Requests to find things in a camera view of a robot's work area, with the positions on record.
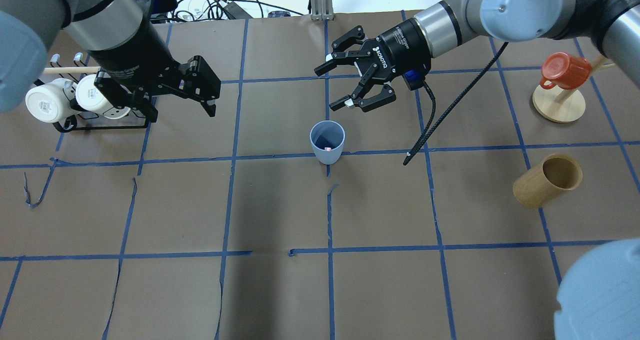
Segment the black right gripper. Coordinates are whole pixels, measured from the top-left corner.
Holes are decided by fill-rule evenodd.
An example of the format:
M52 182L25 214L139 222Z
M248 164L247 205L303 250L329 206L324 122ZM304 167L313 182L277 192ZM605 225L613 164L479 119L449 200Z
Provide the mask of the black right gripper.
M322 76L339 65L353 65L358 60L361 80L352 92L332 101L332 112L343 108L358 108L371 112L389 105L397 99L389 82L402 77L411 91L425 84L431 69L432 54L425 31L416 19L407 19L375 38L365 40L362 26L354 26L331 42L329 60L314 68L316 76ZM359 50L348 50L361 45ZM380 91L368 97L370 91L380 86Z

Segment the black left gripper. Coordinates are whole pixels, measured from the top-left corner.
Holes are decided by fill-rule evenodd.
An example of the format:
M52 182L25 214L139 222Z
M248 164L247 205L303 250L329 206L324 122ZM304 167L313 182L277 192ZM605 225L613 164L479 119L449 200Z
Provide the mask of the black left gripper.
M156 122L158 110L151 101L154 96L174 94L188 98L179 85L187 77L187 91L201 97L198 101L206 114L217 114L222 81L201 56L192 56L187 62L168 61L127 63L133 57L94 56L100 65L94 85L116 109L130 108L141 112L149 122Z

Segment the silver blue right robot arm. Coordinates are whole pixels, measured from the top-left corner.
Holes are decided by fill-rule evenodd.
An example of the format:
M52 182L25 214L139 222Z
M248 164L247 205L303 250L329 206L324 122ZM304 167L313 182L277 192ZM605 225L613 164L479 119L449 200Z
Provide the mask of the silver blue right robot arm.
M395 101L390 82L403 77L410 90L422 87L431 60L478 36L502 42L588 37L635 84L640 80L640 0L441 0L393 28L366 38L360 26L332 44L322 76L353 65L355 89L331 103L370 112Z

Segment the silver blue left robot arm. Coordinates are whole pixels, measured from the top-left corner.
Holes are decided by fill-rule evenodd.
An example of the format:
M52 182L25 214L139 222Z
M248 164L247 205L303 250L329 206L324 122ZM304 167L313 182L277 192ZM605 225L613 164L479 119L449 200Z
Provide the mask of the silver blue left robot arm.
M11 112L43 74L66 31L99 64L94 84L115 108L155 122L154 96L196 101L214 117L221 80L195 55L174 60L150 23L153 0L1 0L1 111Z

